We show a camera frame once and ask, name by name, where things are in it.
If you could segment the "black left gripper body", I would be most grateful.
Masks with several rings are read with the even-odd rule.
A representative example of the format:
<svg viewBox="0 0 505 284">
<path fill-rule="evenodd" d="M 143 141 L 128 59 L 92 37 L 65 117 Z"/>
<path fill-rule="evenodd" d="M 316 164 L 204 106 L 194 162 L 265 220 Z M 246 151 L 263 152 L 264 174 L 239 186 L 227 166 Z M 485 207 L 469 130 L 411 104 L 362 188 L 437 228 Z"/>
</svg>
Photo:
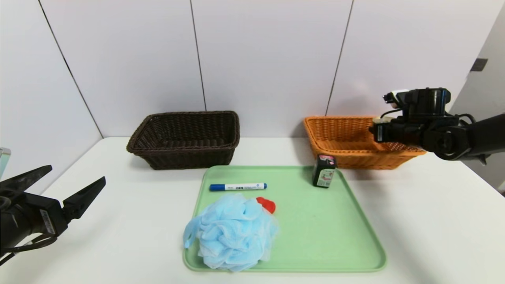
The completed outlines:
<svg viewBox="0 0 505 284">
<path fill-rule="evenodd" d="M 10 190 L 1 191 L 1 256 L 41 249 L 60 235 L 49 208 L 56 200 Z"/>
</svg>

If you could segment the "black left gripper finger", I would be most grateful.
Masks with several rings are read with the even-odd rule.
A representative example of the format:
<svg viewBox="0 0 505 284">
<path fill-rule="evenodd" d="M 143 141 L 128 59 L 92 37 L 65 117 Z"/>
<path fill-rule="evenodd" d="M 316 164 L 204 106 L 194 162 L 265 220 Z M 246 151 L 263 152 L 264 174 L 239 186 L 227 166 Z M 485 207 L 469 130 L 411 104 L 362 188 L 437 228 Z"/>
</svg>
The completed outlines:
<svg viewBox="0 0 505 284">
<path fill-rule="evenodd" d="M 0 183 L 0 189 L 14 192 L 25 192 L 29 187 L 52 171 L 51 165 L 41 166 L 18 176 L 6 179 Z"/>
<path fill-rule="evenodd" d="M 105 187 L 106 183 L 106 178 L 103 176 L 63 200 L 64 206 L 62 210 L 64 213 L 65 221 L 67 223 L 70 223 L 74 219 L 81 218 L 88 207 L 90 207 L 92 202 Z"/>
</svg>

